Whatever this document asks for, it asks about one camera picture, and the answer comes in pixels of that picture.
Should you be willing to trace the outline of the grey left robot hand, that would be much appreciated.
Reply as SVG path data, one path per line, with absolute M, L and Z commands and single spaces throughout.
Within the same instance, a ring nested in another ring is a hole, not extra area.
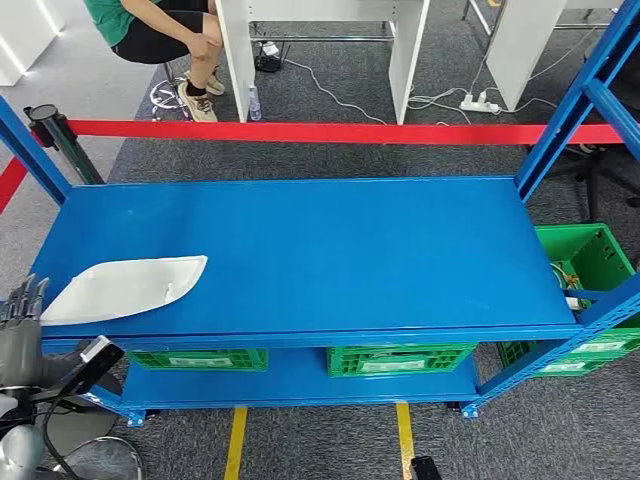
M 41 314 L 48 277 L 34 274 L 13 289 L 1 306 L 1 386 L 35 387 L 42 383 Z

